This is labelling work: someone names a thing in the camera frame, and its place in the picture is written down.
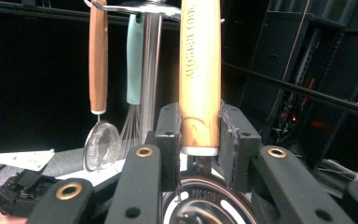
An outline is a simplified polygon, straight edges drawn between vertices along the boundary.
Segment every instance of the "black device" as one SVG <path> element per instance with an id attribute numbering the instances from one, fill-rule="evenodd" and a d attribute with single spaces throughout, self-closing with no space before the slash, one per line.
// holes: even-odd
<path id="1" fill-rule="evenodd" d="M 171 109 L 161 109 L 156 131 L 149 132 L 146 139 L 148 145 L 132 148 L 120 179 L 107 180 L 110 184 L 105 188 L 115 186 L 116 190 L 112 199 L 106 196 L 107 202 L 100 204 L 109 212 L 104 213 L 99 222 L 161 223 L 163 214 L 169 210 L 168 200 L 177 203 L 170 217 L 173 223 L 208 223 L 208 218 L 224 220 L 223 223 L 235 222 L 227 210 L 220 208 L 222 202 L 239 211 L 246 223 L 353 223 L 351 218 L 356 216 L 353 211 L 358 211 L 354 209 L 358 208 L 358 193 L 347 195 L 347 199 L 356 201 L 350 209 L 339 206 L 295 154 L 282 147 L 263 147 L 249 120 L 234 106 L 224 105 L 220 111 L 221 147 L 217 161 L 213 162 L 211 157 L 190 157 L 187 161 L 190 169 L 186 174 L 179 172 L 181 135 L 178 131 L 181 120 L 176 118 L 180 118 L 180 111 L 177 105 L 167 107 Z M 221 179 L 224 182 L 211 176 L 214 164 L 220 165 L 217 170 L 224 176 L 224 180 Z M 175 175 L 164 175 L 171 171 L 176 171 Z M 72 196 L 68 201 L 57 200 L 62 185 L 70 188 L 72 182 L 75 182 L 76 189 L 82 189 L 86 184 L 87 195 L 83 196 L 87 197 L 79 193 L 80 198 L 77 198 L 74 190 L 69 193 Z M 176 192 L 171 191 L 172 184 L 176 186 Z M 358 192 L 358 188 L 354 187 L 351 191 Z M 188 197 L 174 199 L 181 192 L 187 192 Z M 249 192 L 252 192 L 252 206 L 245 197 L 242 198 Z M 77 223 L 79 219 L 76 217 L 92 211 L 87 209 L 92 194 L 87 183 L 76 180 L 59 182 L 37 205 L 37 213 L 31 214 L 32 220 L 42 218 L 47 222 L 49 217 L 54 216 L 54 209 L 49 207 L 69 203 L 65 208 L 76 205 L 76 210 L 65 213 L 65 218 L 73 220 L 70 223 Z"/>
<path id="2" fill-rule="evenodd" d="M 55 177 L 29 170 L 10 177 L 0 188 L 0 212 L 14 217 L 28 217 L 58 181 Z"/>

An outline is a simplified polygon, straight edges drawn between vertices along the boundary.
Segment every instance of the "metal rod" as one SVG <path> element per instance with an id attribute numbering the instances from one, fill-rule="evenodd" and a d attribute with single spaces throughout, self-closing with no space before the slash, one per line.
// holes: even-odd
<path id="1" fill-rule="evenodd" d="M 0 2 L 0 13 L 28 16 L 43 19 L 64 20 L 64 21 L 90 21 L 89 12 L 58 9 L 53 7 L 26 7 L 22 4 Z M 128 25 L 129 18 L 124 16 L 107 16 L 109 24 Z M 164 30 L 179 30 L 177 22 L 163 22 Z"/>
<path id="2" fill-rule="evenodd" d="M 277 4 L 275 5 L 275 11 L 281 11 L 283 5 L 283 0 L 278 0 Z"/>
<path id="3" fill-rule="evenodd" d="M 91 5 L 96 6 L 98 9 L 103 11 L 115 11 L 125 14 L 138 14 L 138 13 L 154 13 L 160 14 L 162 17 L 179 21 L 181 20 L 181 10 L 177 7 L 170 7 L 168 5 L 162 4 L 165 0 L 149 0 L 145 2 L 140 1 L 130 1 L 125 2 L 119 6 L 103 6 L 98 3 L 97 0 L 83 0 L 84 3 L 91 7 Z"/>
<path id="4" fill-rule="evenodd" d="M 315 4 L 315 8 L 313 9 L 313 13 L 315 13 L 318 16 L 322 16 L 322 14 L 324 13 L 324 8 L 325 8 L 325 6 L 327 4 L 326 1 L 328 1 L 328 0 L 326 0 L 326 1 L 317 0 L 317 1 L 318 1 L 318 3 Z"/>
<path id="5" fill-rule="evenodd" d="M 315 29 L 315 31 L 312 34 L 312 39 L 310 40 L 310 43 L 309 43 L 309 45 L 307 47 L 307 51 L 304 54 L 303 60 L 301 61 L 301 64 L 300 64 L 300 66 L 298 68 L 298 71 L 297 71 L 297 74 L 296 74 L 296 82 L 295 82 L 295 84 L 297 86 L 302 83 L 303 77 L 305 76 L 305 73 L 306 73 L 307 68 L 308 68 L 308 63 L 309 63 L 308 58 L 310 58 L 312 56 L 313 49 L 315 48 L 315 46 L 317 46 L 317 43 L 319 42 L 320 32 L 321 32 L 321 30 Z M 292 103 L 294 97 L 295 97 L 295 94 L 292 92 L 290 94 L 290 97 L 289 97 L 289 100 L 288 100 L 289 104 Z"/>
<path id="6" fill-rule="evenodd" d="M 296 48 L 298 37 L 300 36 L 300 33 L 301 33 L 301 29 L 302 29 L 302 25 L 304 23 L 305 16 L 307 15 L 309 4 L 310 4 L 310 0 L 308 0 L 306 5 L 304 6 L 304 10 L 303 10 L 302 15 L 301 15 L 301 21 L 300 21 L 300 24 L 298 25 L 298 29 L 297 29 L 295 42 L 293 43 L 292 49 L 290 50 L 289 59 L 287 60 L 282 80 L 286 79 L 287 72 L 289 71 L 289 65 L 290 65 L 290 62 L 292 61 L 293 53 L 294 53 L 295 48 Z"/>
<path id="7" fill-rule="evenodd" d="M 140 120 L 141 144 L 145 142 L 147 133 L 154 130 L 161 24 L 162 16 L 160 14 L 145 13 Z"/>
<path id="8" fill-rule="evenodd" d="M 324 6 L 324 12 L 322 13 L 323 18 L 329 18 L 330 12 L 333 9 L 333 6 L 335 4 L 334 0 L 328 0 L 326 5 Z"/>
<path id="9" fill-rule="evenodd" d="M 298 94 L 307 96 L 310 99 L 313 99 L 313 100 L 318 101 L 320 103 L 327 104 L 327 105 L 332 105 L 332 106 L 334 106 L 336 108 L 343 109 L 343 110 L 346 110 L 346 111 L 348 111 L 348 112 L 350 112 L 352 114 L 358 115 L 358 104 L 356 104 L 356 103 L 352 103 L 352 102 L 349 102 L 349 101 L 346 101 L 346 100 L 342 100 L 342 99 L 337 98 L 335 96 L 324 94 L 324 93 L 321 93 L 321 92 L 318 92 L 318 91 L 312 91 L 312 90 L 309 90 L 309 89 L 306 89 L 306 88 L 302 88 L 302 87 L 296 86 L 296 85 L 294 85 L 292 83 L 281 81 L 281 80 L 278 80 L 278 79 L 275 79 L 275 78 L 272 78 L 272 77 L 266 77 L 264 75 L 255 73 L 255 72 L 247 70 L 247 69 L 243 69 L 241 67 L 238 67 L 238 66 L 235 66 L 235 65 L 232 65 L 232 64 L 229 64 L 229 63 L 223 63 L 223 66 L 225 66 L 225 68 L 232 69 L 233 71 L 236 71 L 236 72 L 239 72 L 241 74 L 244 74 L 247 77 L 265 81 L 265 82 L 267 82 L 269 84 L 273 84 L 273 85 L 278 86 L 278 87 L 280 87 L 282 89 L 285 89 L 287 91 L 296 92 Z"/>
<path id="10" fill-rule="evenodd" d="M 339 22 L 347 25 L 348 22 L 351 19 L 352 12 L 354 11 L 354 8 L 356 7 L 357 0 L 348 0 L 347 4 L 345 4 L 344 9 L 342 10 L 341 17 L 339 18 Z"/>
<path id="11" fill-rule="evenodd" d="M 311 13 L 311 14 L 315 14 L 314 13 L 314 8 L 318 3 L 319 3 L 319 1 L 316 2 L 315 0 L 310 0 L 310 5 L 308 6 L 308 8 L 309 8 L 308 12 Z"/>
<path id="12" fill-rule="evenodd" d="M 209 175 L 212 171 L 212 157 L 196 157 L 196 165 L 199 174 Z"/>
<path id="13" fill-rule="evenodd" d="M 267 11 L 272 11 L 272 8 L 275 6 L 275 2 L 273 0 L 269 1 Z"/>
<path id="14" fill-rule="evenodd" d="M 290 1 L 289 12 L 294 12 L 297 0 Z"/>

